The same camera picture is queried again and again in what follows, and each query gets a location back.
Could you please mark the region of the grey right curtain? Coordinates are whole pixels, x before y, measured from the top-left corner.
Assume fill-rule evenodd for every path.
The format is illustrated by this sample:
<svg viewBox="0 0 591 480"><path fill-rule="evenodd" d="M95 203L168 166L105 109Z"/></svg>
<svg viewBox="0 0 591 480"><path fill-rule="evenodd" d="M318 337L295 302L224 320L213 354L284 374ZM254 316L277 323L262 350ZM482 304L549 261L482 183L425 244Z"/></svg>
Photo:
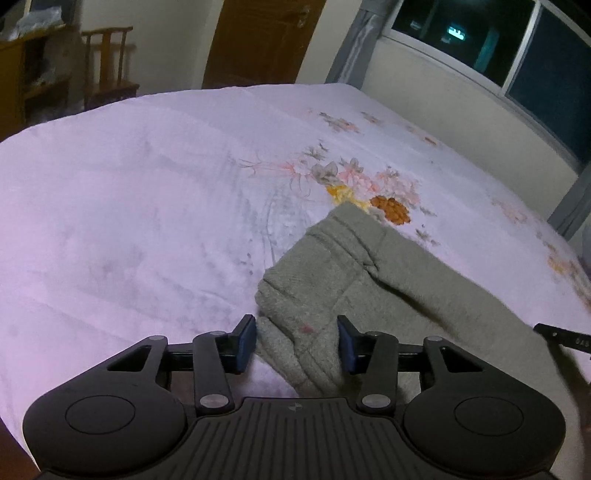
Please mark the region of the grey right curtain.
<svg viewBox="0 0 591 480"><path fill-rule="evenodd" d="M570 240L591 210L591 164L588 163L548 219L549 225Z"/></svg>

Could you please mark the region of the dark glass window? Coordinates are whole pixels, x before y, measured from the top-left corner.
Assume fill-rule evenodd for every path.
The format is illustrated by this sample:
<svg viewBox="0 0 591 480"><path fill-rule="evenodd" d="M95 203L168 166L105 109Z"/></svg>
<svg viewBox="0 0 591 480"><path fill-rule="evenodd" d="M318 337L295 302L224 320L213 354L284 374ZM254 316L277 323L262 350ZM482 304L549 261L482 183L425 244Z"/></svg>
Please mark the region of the dark glass window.
<svg viewBox="0 0 591 480"><path fill-rule="evenodd" d="M587 1L401 1L384 35L476 82L590 160Z"/></svg>

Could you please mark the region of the brown wooden door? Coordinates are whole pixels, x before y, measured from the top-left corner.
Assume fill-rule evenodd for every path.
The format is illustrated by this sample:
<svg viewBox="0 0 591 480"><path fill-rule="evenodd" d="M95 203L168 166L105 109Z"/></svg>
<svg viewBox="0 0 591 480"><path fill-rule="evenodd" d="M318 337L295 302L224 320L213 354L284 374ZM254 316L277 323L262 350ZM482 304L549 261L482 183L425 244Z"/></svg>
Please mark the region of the brown wooden door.
<svg viewBox="0 0 591 480"><path fill-rule="evenodd" d="M201 87L294 84L325 3L226 0Z"/></svg>

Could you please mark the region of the grey-green pants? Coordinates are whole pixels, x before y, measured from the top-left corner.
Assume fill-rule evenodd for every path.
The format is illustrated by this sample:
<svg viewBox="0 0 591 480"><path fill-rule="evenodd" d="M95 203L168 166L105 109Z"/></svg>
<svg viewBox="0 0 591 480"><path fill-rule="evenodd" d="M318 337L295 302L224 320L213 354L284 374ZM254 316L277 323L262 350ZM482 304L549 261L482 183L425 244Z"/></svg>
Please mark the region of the grey-green pants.
<svg viewBox="0 0 591 480"><path fill-rule="evenodd" d="M586 385L575 363L487 290L359 207L342 204L311 226L264 273L256 304L259 356L298 394L344 391L339 316L408 344L440 336L550 398L567 430L553 472L585 477Z"/></svg>

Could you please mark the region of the grey left curtain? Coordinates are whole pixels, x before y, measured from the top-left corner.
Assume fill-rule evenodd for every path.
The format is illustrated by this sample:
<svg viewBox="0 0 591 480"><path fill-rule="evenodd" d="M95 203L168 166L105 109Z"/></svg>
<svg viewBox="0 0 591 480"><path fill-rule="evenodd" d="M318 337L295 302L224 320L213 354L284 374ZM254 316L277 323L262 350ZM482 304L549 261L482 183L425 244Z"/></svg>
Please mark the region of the grey left curtain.
<svg viewBox="0 0 591 480"><path fill-rule="evenodd" d="M325 83L362 88L377 40L396 5L394 0L363 0L332 61Z"/></svg>

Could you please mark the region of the grey curtain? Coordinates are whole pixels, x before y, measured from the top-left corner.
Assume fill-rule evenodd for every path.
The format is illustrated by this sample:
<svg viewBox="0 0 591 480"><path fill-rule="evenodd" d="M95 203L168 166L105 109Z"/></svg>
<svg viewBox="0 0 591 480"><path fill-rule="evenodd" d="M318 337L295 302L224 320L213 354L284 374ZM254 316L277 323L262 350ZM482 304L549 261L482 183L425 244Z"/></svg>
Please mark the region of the grey curtain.
<svg viewBox="0 0 591 480"><path fill-rule="evenodd" d="M588 163L548 219L549 225L570 240L591 210L591 164Z"/></svg>
<svg viewBox="0 0 591 480"><path fill-rule="evenodd" d="M332 61L325 83L362 88L377 40L396 5L394 0L363 0Z"/></svg>

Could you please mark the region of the pink floral bed sheet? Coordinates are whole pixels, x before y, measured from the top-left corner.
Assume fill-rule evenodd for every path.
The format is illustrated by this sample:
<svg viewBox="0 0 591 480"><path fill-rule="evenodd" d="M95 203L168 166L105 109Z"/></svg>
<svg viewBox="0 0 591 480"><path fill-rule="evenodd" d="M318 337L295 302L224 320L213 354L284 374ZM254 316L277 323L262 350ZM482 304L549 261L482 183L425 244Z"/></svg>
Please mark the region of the pink floral bed sheet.
<svg viewBox="0 0 591 480"><path fill-rule="evenodd" d="M142 96L1 145L1 475L46 392L140 340L259 320L264 273L350 203L534 330L590 329L590 281L509 189L359 90ZM303 396L259 356L245 396Z"/></svg>

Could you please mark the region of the wooden chair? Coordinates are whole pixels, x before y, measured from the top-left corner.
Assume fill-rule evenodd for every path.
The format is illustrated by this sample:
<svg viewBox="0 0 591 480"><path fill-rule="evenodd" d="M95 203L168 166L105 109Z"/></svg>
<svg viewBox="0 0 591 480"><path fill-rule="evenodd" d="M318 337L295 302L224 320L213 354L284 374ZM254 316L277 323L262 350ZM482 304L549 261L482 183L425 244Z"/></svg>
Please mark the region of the wooden chair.
<svg viewBox="0 0 591 480"><path fill-rule="evenodd" d="M84 42L84 110L134 98L139 85L124 77L126 40L132 26L81 32Z"/></svg>

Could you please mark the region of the wooden shelf desk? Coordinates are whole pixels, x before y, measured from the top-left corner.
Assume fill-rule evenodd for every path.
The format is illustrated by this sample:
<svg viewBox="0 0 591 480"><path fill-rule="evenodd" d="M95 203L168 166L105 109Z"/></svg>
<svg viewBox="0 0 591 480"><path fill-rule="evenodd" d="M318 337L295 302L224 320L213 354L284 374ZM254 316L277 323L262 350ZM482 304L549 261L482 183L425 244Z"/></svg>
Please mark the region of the wooden shelf desk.
<svg viewBox="0 0 591 480"><path fill-rule="evenodd" d="M41 110L68 105L71 69L59 73L46 54L51 41L68 41L76 28L60 25L37 30L15 40L1 41L1 140L31 124Z"/></svg>

